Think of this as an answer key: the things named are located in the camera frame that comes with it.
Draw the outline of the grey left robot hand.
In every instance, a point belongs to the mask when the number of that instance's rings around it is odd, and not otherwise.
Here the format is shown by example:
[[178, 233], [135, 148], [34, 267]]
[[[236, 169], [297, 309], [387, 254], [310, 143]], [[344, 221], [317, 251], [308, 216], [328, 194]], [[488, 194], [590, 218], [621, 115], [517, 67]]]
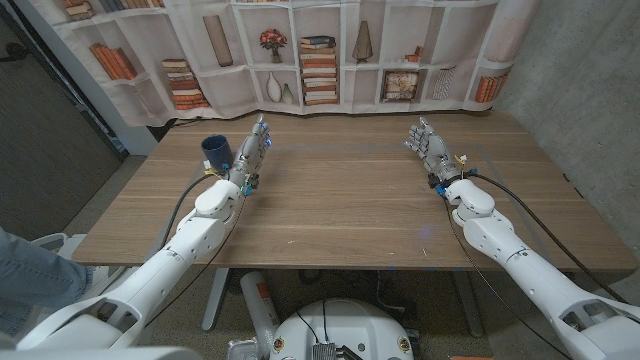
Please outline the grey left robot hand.
[[228, 172], [228, 180], [236, 184], [244, 196], [248, 196], [259, 184], [259, 170], [272, 140], [269, 126], [260, 113], [250, 134], [236, 152], [236, 157]]

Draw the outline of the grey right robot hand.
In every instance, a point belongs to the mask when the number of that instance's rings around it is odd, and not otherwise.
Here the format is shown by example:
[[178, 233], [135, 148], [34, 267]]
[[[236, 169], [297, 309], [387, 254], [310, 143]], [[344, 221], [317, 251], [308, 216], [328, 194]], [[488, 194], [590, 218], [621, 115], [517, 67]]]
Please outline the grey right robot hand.
[[462, 179], [462, 171], [456, 167], [454, 156], [426, 116], [420, 116], [419, 124], [410, 127], [405, 145], [423, 162], [430, 188], [446, 188]]

